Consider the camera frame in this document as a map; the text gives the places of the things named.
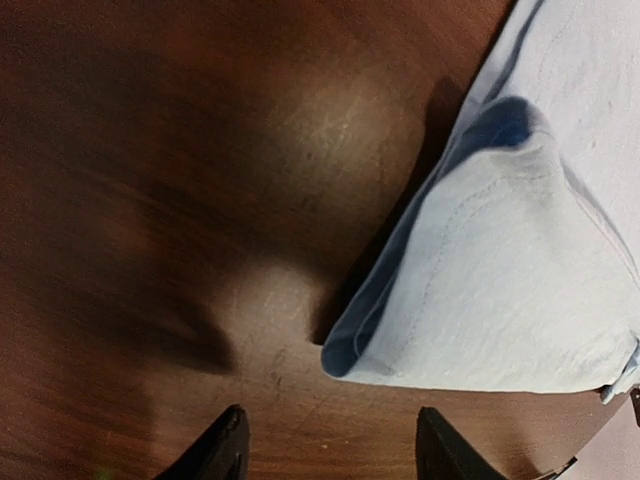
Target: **towel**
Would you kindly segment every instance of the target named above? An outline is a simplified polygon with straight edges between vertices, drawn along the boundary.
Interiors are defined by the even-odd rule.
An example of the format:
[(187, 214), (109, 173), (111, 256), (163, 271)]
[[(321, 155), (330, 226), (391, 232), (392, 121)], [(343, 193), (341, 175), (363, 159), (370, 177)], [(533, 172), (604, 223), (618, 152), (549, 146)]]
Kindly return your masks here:
[(329, 375), (605, 386), (604, 402), (640, 380), (635, 13), (631, 0), (518, 2), (442, 159), (329, 335)]

